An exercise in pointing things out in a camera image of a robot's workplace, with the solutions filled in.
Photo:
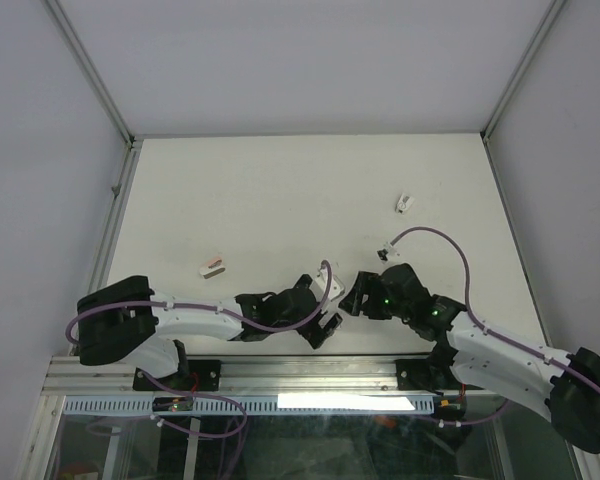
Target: ventilation grille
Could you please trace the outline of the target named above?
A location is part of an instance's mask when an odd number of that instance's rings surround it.
[[[377,410],[348,410],[346,408],[278,408],[277,397],[232,397],[240,402],[247,413],[257,415],[380,415],[396,413],[399,415],[430,415],[433,413],[433,397],[418,395],[407,396],[415,410],[410,411],[377,411]],[[129,398],[126,396],[101,397],[67,397],[64,413],[66,415],[94,416],[141,416],[153,412],[153,397]],[[219,400],[197,399],[192,410],[177,412],[158,412],[160,416],[172,415],[240,415],[240,411],[230,403]]]

